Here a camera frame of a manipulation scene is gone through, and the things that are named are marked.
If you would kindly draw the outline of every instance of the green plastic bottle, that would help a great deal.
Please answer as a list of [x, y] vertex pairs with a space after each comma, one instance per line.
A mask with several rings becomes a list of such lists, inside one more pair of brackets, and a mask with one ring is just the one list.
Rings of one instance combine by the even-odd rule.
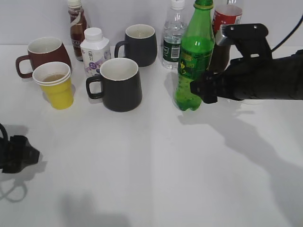
[[190, 82], [208, 69], [215, 43], [211, 19], [213, 0], [196, 0], [194, 7], [194, 15], [182, 36], [178, 64], [175, 102], [182, 111], [189, 108], [194, 111], [201, 105], [201, 98], [190, 92]]

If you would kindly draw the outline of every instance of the plastic bottle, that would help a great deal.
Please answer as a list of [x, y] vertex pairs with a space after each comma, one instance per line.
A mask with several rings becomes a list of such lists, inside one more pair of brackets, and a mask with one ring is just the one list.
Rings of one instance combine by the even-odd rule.
[[[227, 5], [218, 5], [215, 8], [213, 29], [214, 34], [219, 31], [221, 25], [239, 24], [242, 17], [243, 0], [228, 0]], [[210, 63], [210, 70], [223, 72], [230, 60], [231, 46], [214, 46], [214, 53]]]
[[175, 102], [180, 110], [196, 110], [201, 98], [190, 92], [190, 82], [199, 79], [208, 67], [214, 48], [211, 20], [213, 0], [196, 0], [194, 15], [182, 36], [181, 54], [178, 65], [179, 85]]
[[89, 25], [84, 16], [81, 0], [68, 0], [68, 6], [71, 16], [71, 42], [77, 60], [83, 61], [80, 44], [84, 40], [84, 31]]
[[177, 69], [181, 48], [181, 37], [185, 33], [187, 23], [183, 16], [185, 0], [171, 0], [163, 32], [162, 64], [167, 69]]
[[109, 39], [103, 37], [102, 30], [91, 27], [84, 32], [85, 40], [81, 43], [81, 51], [86, 75], [92, 77], [107, 60], [111, 59]]

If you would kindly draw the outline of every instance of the yellow paper cup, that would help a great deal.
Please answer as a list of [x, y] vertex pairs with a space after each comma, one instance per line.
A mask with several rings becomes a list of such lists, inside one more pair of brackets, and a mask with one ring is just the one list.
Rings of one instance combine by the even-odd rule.
[[[51, 82], [43, 82], [47, 77], [54, 74], [63, 74], [64, 77]], [[71, 89], [71, 69], [63, 62], [49, 62], [35, 69], [34, 81], [40, 85], [53, 108], [63, 110], [73, 103]]]

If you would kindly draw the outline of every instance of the bottle cap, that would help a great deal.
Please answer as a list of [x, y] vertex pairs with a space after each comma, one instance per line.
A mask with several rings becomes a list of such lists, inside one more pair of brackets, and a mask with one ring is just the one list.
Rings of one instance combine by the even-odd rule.
[[98, 27], [90, 27], [84, 31], [85, 39], [88, 42], [99, 42], [103, 39], [102, 30]]
[[81, 0], [68, 0], [68, 6], [70, 8], [79, 8], [82, 6]]
[[214, 1], [213, 0], [196, 0], [194, 3], [194, 7], [196, 9], [209, 10], [214, 7]]
[[185, 0], [171, 0], [171, 8], [174, 10], [182, 10], [185, 7]]

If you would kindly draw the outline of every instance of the white bottle cap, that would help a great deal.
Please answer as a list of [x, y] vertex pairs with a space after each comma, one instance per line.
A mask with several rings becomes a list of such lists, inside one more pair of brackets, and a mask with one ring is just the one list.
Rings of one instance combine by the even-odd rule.
[[103, 39], [102, 30], [98, 27], [90, 27], [84, 31], [85, 39], [88, 42], [100, 42]]
[[185, 7], [185, 0], [171, 0], [171, 8], [174, 10], [182, 10]]
[[68, 0], [68, 6], [70, 8], [79, 8], [82, 6], [81, 0]]

